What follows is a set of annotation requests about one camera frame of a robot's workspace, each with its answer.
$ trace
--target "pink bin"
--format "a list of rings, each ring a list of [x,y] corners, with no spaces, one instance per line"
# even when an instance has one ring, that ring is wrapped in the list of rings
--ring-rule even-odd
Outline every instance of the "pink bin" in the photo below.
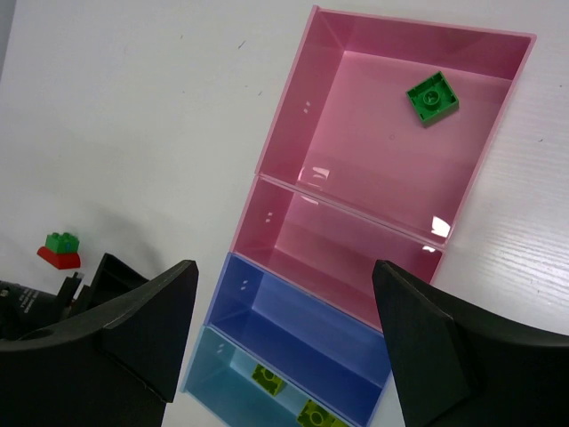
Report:
[[[430,281],[535,36],[312,11],[233,249],[369,325],[373,262]],[[406,92],[442,71],[460,108]]]

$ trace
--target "green lego brick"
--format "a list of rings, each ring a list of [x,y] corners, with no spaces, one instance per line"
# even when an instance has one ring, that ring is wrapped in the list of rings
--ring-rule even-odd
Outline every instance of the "green lego brick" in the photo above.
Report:
[[[459,109],[459,99],[440,71],[416,85],[407,96],[425,127]]]
[[[303,427],[348,427],[312,400],[306,402],[296,421]]]
[[[56,254],[75,254],[79,250],[79,239],[69,233],[47,235],[45,246]]]
[[[262,365],[257,365],[251,377],[271,396],[276,396],[286,383]]]

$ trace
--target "plastic tray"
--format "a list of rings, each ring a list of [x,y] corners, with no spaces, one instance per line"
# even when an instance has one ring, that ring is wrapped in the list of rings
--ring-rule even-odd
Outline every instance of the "plastic tray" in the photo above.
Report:
[[[262,179],[233,250],[378,329],[375,262],[392,261],[430,282],[441,258],[419,240]]]
[[[534,41],[315,7],[257,172],[442,247]],[[460,109],[425,129],[438,71]]]
[[[186,391],[231,427],[299,427],[308,399],[292,384],[270,396],[252,378],[259,362],[205,327],[194,351]]]
[[[206,324],[351,423],[372,418],[390,364],[369,326],[234,255]]]

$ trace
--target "white table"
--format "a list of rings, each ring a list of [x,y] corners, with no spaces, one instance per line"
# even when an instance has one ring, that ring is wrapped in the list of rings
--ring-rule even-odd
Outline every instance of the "white table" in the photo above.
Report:
[[[569,3],[322,6],[538,35],[435,285],[569,334]],[[309,0],[19,0],[0,83],[1,279],[55,292],[45,235],[149,277],[197,260],[184,366],[293,62]],[[374,425],[402,425],[393,386]],[[178,394],[164,426],[218,426]]]

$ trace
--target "red lego brick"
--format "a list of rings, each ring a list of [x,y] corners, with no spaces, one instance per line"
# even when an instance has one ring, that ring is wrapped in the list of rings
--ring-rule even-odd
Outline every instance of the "red lego brick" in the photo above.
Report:
[[[58,270],[78,269],[81,267],[79,254],[56,254],[45,246],[40,247],[37,250],[37,254]]]

